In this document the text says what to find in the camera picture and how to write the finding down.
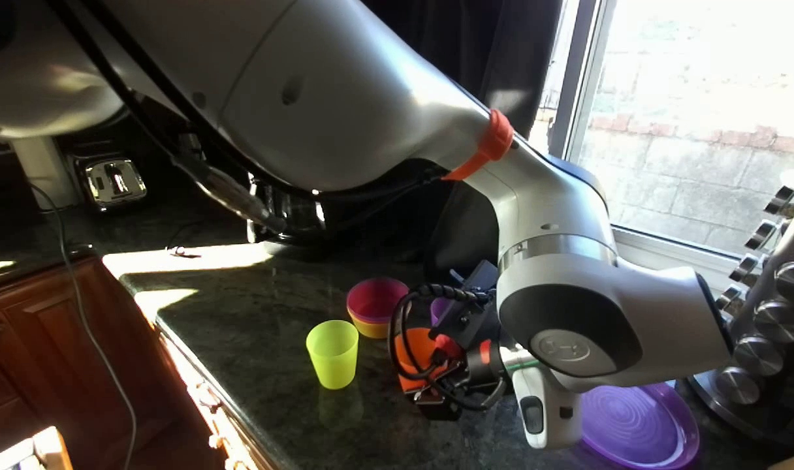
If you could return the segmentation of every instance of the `granite countertop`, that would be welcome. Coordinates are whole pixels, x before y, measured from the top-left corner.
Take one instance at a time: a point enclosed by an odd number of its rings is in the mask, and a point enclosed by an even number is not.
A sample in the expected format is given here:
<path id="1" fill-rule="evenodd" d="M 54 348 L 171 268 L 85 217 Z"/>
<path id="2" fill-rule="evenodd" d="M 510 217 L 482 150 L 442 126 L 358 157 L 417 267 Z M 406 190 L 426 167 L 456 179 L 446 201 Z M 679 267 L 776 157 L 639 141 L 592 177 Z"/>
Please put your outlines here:
<path id="1" fill-rule="evenodd" d="M 306 332 L 324 319 L 348 319 L 353 282 L 371 273 L 421 278 L 414 267 L 303 258 L 272 243 L 111 252 L 105 263 L 147 312 L 190 348 L 279 468 L 595 465 L 579 452 L 532 452 L 512 396 L 459 419 L 429 419 L 400 395 L 386 348 L 375 340 L 361 337 L 353 385 L 318 385 Z M 690 405 L 702 429 L 700 468 L 773 461 L 695 399 Z"/>

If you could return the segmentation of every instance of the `window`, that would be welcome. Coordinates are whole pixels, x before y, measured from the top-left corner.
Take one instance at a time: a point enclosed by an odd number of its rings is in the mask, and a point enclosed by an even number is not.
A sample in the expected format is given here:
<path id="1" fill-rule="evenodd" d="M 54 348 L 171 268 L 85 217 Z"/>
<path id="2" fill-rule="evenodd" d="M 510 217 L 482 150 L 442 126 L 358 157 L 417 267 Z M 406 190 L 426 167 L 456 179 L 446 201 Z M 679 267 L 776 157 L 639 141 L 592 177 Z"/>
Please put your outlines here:
<path id="1" fill-rule="evenodd" d="M 794 170 L 794 0 L 619 0 L 589 19 L 550 147 L 600 177 L 617 224 L 741 252 Z"/>

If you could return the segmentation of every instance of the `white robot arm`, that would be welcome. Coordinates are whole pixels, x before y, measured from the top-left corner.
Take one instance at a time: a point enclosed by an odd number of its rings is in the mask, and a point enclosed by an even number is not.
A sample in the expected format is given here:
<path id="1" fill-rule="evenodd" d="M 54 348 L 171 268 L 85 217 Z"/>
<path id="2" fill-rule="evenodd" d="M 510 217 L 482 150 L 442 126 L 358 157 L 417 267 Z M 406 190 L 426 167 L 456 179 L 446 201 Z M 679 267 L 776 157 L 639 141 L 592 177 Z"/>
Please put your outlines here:
<path id="1" fill-rule="evenodd" d="M 625 263 L 604 195 L 585 177 L 507 132 L 504 115 L 417 58 L 358 0 L 80 0 L 76 11 L 88 19 L 85 4 L 106 11 L 204 120 L 289 186 L 345 190 L 421 157 L 481 190 L 499 220 L 499 323 L 549 374 L 538 383 L 553 389 L 523 392 L 532 374 L 515 382 L 523 418 L 531 395 L 549 406 L 534 414 L 550 414 L 555 392 L 651 383 L 728 361 L 695 272 Z M 130 66 L 117 67 L 126 83 L 147 88 Z"/>

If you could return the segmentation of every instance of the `dark countertop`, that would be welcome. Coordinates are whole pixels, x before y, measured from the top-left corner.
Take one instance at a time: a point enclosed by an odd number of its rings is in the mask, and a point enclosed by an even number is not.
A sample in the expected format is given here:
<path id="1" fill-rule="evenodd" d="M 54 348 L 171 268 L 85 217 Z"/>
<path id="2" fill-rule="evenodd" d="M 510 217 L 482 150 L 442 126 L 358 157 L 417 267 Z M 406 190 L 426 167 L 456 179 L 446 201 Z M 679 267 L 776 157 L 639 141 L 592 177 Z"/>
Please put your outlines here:
<path id="1" fill-rule="evenodd" d="M 349 389 L 318 385 L 303 348 L 306 332 L 324 319 L 348 319 L 345 289 L 354 278 L 417 278 L 412 267 L 303 258 L 265 243 L 192 248 L 188 256 L 106 256 L 105 263 L 147 299 L 151 293 L 181 297 L 143 308 L 157 308 L 161 325 L 222 383 L 279 468 L 595 468 L 579 452 L 532 452 L 512 396 L 459 419 L 422 418 L 401 399 L 383 342 L 361 337 Z M 702 429 L 700 468 L 776 461 L 704 414 L 698 399 L 690 405 Z"/>

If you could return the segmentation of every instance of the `purple plate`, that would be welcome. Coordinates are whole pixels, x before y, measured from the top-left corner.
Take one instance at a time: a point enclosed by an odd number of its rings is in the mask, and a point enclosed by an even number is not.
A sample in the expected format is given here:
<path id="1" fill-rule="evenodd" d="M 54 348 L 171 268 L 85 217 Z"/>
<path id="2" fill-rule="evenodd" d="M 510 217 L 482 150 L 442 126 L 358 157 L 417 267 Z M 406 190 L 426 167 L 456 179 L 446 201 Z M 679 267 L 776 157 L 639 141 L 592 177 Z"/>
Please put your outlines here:
<path id="1" fill-rule="evenodd" d="M 665 383 L 597 385 L 583 395 L 583 449 L 613 468 L 690 468 L 700 430 Z"/>

